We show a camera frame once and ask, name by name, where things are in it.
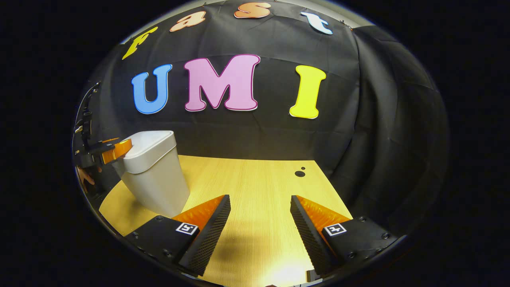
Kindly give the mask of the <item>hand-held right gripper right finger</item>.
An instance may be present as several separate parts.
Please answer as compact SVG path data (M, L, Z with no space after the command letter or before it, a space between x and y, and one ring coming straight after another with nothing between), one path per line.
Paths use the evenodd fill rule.
M290 213L321 277L363 265L398 240L366 216L349 219L298 195L291 197Z

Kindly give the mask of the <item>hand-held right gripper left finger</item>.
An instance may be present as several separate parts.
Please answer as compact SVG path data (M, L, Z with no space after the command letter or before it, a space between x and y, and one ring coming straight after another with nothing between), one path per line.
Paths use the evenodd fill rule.
M229 195L221 195L173 218L155 216L124 238L164 267L202 276L230 212Z

